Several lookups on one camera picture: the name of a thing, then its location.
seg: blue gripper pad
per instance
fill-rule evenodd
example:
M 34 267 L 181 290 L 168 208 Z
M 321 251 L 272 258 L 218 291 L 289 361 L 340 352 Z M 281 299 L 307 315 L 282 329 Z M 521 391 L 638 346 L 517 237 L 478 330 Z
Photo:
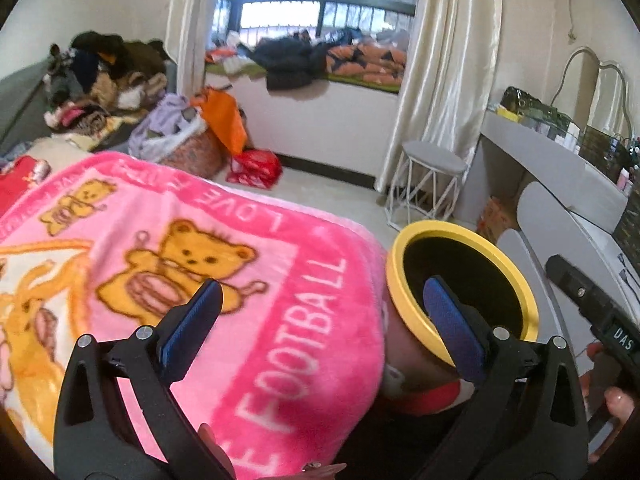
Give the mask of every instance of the blue gripper pad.
M 486 376 L 485 351 L 460 312 L 458 298 L 439 276 L 424 283 L 422 296 L 425 313 L 438 330 L 460 376 L 473 384 L 482 383 Z
M 222 287 L 207 280 L 186 306 L 187 314 L 159 353 L 160 379 L 167 385 L 183 380 L 189 371 L 222 310 Z

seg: orange bag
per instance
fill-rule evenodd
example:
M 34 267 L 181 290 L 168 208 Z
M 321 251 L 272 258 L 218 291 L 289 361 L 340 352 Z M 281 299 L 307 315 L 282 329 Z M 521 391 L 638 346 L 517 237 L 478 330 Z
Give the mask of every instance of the orange bag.
M 202 118 L 231 155 L 242 153 L 247 134 L 238 104 L 231 95 L 207 86 L 191 99 L 191 106 L 200 109 Z

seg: black baseboard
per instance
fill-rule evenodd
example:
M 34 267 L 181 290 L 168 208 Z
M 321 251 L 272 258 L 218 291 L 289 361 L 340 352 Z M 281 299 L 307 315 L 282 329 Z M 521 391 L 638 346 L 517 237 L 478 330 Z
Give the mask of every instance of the black baseboard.
M 336 166 L 329 166 L 328 164 L 321 164 L 320 162 L 297 158 L 296 156 L 281 155 L 280 153 L 276 153 L 276 155 L 278 155 L 283 166 L 292 170 L 325 176 L 353 184 L 354 186 L 366 187 L 367 189 L 373 189 L 373 184 L 376 181 L 374 176 L 359 173 L 358 171 L 345 170 L 344 168 L 337 168 Z

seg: pink blanket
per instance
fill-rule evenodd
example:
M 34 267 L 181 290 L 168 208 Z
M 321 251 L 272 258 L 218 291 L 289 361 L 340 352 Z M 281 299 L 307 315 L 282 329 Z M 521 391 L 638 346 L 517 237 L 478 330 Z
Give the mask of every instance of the pink blanket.
M 211 425 L 239 480 L 332 460 L 382 374 L 382 247 L 351 221 L 105 153 L 0 222 L 0 402 L 48 465 L 76 338 L 156 324 L 206 277 L 223 284 L 223 315 L 172 386 L 190 422 Z

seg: trash can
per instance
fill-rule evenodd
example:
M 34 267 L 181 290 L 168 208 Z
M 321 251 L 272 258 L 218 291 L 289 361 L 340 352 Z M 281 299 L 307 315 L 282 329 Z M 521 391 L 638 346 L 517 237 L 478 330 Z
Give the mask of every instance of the trash can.
M 414 222 L 400 232 L 386 260 L 389 307 L 383 394 L 399 397 L 457 378 L 438 331 L 424 313 L 422 290 L 440 275 L 460 301 L 490 326 L 520 339 L 538 337 L 538 310 L 529 285 L 496 246 L 448 222 Z

